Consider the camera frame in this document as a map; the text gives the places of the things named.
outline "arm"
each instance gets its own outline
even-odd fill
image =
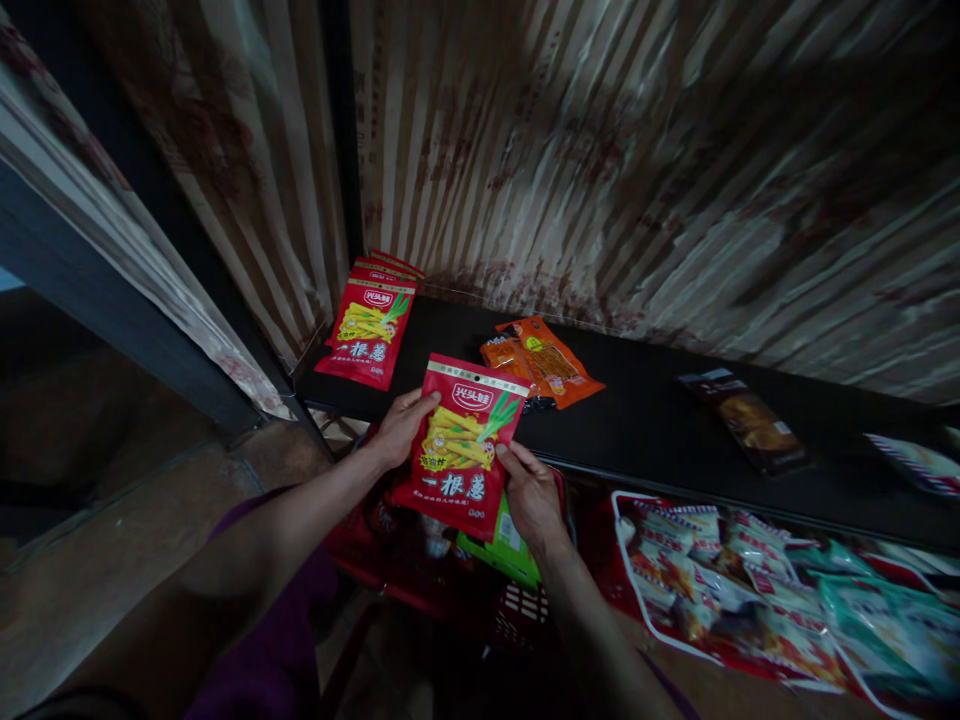
[[[327,533],[402,463],[439,396],[393,403],[370,444],[257,508],[131,610],[58,688],[119,690],[151,718],[180,718],[220,654],[263,617]]]
[[[533,554],[580,689],[602,718],[674,718],[678,712],[630,646],[577,554],[560,515],[553,472],[519,443],[497,446],[510,473],[510,515]]]

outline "green snack packet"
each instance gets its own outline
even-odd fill
[[[930,593],[897,588],[897,611],[913,643],[907,658],[936,694],[960,699],[960,613]]]
[[[788,548],[787,557],[790,558],[794,567],[806,570],[819,570],[820,572],[841,573],[843,575],[862,575],[872,578],[880,577],[855,552],[832,538],[826,550],[821,550],[815,545],[804,548]]]
[[[873,578],[811,572],[828,624],[864,680],[901,695],[933,694],[911,664],[916,649],[896,608],[898,586]]]
[[[497,527],[493,535],[493,542],[480,542],[464,532],[460,532],[457,536],[457,545],[502,572],[524,590],[532,593],[537,592],[540,571],[530,554],[530,549],[513,525],[506,493],[500,498],[500,509],[497,512]]]

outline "black table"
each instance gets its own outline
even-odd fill
[[[394,396],[422,384],[431,352],[482,364],[480,344],[495,325],[512,319],[419,297],[389,393],[313,372],[329,352],[321,347],[297,394],[315,408],[379,420]],[[558,324],[551,328],[607,389],[566,410],[521,420],[517,439],[544,460],[639,490],[960,555],[960,503],[909,485],[862,436],[896,428],[896,437],[936,445],[918,429],[929,406]],[[740,375],[780,415],[813,454],[813,467],[776,480],[753,469],[722,423],[675,381],[717,367]]]

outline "curtain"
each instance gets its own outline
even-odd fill
[[[348,271],[316,0],[75,6],[292,370]]]
[[[955,400],[944,12],[354,0],[365,240],[441,297]]]
[[[293,419],[2,8],[0,157],[262,410]]]

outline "right hand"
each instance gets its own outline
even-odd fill
[[[542,556],[557,543],[569,542],[553,471],[516,441],[509,448],[498,444],[497,457],[510,473],[510,517],[534,555]]]
[[[440,393],[434,391],[421,397],[422,388],[411,390],[393,401],[387,416],[380,424],[368,446],[383,463],[383,469],[395,468],[410,457],[410,445],[420,423],[440,403]]]

